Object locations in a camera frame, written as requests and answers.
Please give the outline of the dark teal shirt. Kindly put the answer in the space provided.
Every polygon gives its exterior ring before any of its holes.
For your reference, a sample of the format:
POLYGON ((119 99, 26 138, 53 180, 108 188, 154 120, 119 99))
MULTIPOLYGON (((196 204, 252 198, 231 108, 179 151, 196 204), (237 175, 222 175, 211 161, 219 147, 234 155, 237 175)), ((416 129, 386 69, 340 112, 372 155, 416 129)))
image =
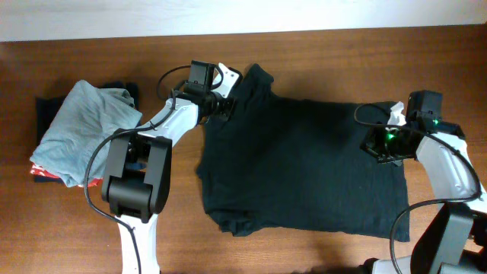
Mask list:
POLYGON ((274 227, 388 237, 408 204, 404 169, 361 150, 367 129, 354 118, 382 122, 390 104, 293 100, 272 83, 252 65, 231 118, 205 124, 205 213, 236 237, 274 227))

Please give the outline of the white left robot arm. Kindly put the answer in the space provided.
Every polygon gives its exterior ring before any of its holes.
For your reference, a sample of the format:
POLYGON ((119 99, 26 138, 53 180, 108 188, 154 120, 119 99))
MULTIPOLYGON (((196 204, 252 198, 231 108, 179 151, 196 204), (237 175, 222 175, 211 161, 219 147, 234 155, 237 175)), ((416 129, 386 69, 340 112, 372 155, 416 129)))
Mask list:
POLYGON ((242 74, 222 63, 192 61, 164 108, 145 124, 110 138, 101 197, 118 224, 124 273, 159 273, 157 222, 170 192, 172 149, 204 119, 228 120, 230 92, 242 74))

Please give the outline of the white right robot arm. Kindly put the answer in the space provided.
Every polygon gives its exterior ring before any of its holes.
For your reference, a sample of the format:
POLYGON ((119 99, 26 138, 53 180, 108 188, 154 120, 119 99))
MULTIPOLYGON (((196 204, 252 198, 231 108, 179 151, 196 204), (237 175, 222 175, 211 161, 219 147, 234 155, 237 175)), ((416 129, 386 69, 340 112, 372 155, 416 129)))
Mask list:
POLYGON ((467 154, 461 127, 444 121, 443 96, 414 91, 407 104, 386 111, 386 123, 369 123, 361 149, 380 164, 414 159, 425 169, 434 198, 408 206, 390 230, 388 260, 372 260, 371 273, 484 273, 486 191, 467 154), (396 231, 402 218, 422 206, 439 205, 411 255, 397 257, 396 231))

